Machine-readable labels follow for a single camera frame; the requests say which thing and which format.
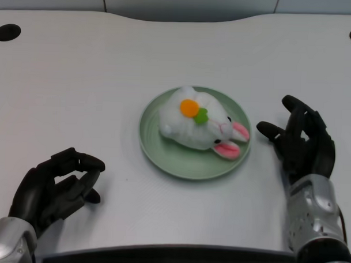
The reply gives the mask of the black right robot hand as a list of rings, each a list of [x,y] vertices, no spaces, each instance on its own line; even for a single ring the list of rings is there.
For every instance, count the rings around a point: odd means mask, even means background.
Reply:
[[[274,145],[289,183],[310,174],[329,178],[335,165],[335,143],[322,117],[291,95],[283,97],[282,104],[290,112],[285,129],[266,121],[256,127]]]

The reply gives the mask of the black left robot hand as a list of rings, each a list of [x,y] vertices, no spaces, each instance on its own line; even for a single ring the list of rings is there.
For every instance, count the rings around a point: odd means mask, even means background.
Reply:
[[[30,223],[39,238],[50,225],[85,204],[101,202],[93,187],[104,171],[105,163],[94,156],[74,148],[61,151],[27,172],[8,216]]]

